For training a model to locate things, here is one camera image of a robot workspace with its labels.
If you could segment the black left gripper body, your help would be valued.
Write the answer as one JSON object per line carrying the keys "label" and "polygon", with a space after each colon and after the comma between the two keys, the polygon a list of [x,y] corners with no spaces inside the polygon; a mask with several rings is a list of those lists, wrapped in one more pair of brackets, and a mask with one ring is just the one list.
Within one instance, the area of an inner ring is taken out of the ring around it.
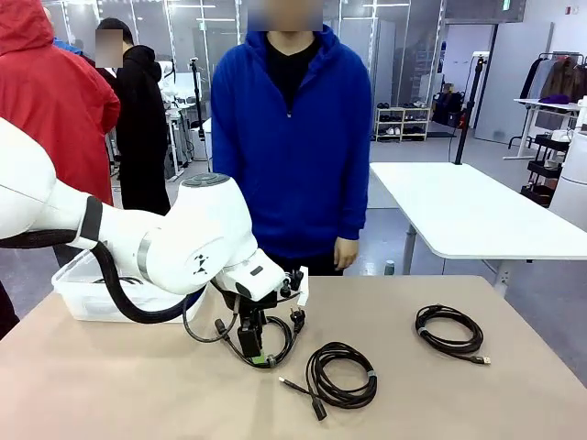
{"label": "black left gripper body", "polygon": [[265,311],[277,306],[277,293],[271,292],[258,302],[234,292],[224,294],[224,302],[229,310],[234,309],[236,301],[239,301],[238,317],[240,327],[259,329],[267,324]]}

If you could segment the person left hand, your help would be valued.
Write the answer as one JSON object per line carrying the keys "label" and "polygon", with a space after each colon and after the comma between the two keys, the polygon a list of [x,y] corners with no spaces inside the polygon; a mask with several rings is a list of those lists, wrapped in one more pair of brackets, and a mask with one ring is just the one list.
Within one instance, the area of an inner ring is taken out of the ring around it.
{"label": "person left hand", "polygon": [[359,241],[338,237],[334,246],[334,264],[336,270],[345,270],[351,266],[359,255]]}

